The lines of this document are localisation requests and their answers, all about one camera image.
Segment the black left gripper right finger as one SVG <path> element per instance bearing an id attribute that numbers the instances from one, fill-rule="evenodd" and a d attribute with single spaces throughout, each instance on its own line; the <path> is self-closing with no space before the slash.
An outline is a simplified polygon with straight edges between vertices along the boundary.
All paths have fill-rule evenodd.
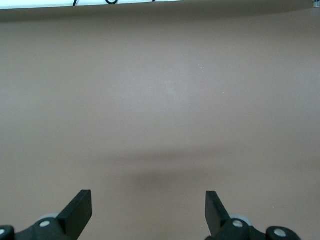
<path id="1" fill-rule="evenodd" d="M 205 219 L 210 231 L 208 240 L 299 240 L 291 229 L 270 226 L 258 231 L 243 215 L 229 214 L 215 191 L 205 195 Z"/>

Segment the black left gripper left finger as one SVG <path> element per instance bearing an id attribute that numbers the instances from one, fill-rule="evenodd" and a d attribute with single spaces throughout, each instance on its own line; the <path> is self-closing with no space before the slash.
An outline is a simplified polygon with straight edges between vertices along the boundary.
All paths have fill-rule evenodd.
<path id="1" fill-rule="evenodd" d="M 92 192 L 81 190 L 55 217 L 45 217 L 27 229 L 15 232 L 11 225 L 0 227 L 2 240 L 77 240 L 92 217 Z"/>

